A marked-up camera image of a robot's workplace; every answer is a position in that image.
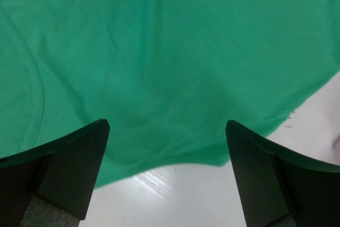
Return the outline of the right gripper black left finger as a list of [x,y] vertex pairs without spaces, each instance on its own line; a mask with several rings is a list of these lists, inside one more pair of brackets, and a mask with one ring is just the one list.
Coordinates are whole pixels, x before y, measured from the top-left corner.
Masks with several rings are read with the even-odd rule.
[[1,158],[1,226],[79,226],[86,218],[110,126],[99,119]]

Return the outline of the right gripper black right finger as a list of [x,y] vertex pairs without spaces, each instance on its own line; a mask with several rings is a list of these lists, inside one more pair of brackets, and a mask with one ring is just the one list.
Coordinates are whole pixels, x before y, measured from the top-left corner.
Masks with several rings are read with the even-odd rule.
[[229,120],[226,140],[247,226],[339,226],[339,166]]

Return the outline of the green tank top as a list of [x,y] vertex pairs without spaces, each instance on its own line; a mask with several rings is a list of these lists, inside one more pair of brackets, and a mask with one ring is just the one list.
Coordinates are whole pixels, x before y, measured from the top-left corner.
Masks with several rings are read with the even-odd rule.
[[339,0],[1,0],[1,156],[107,119],[97,187],[222,166],[338,71]]

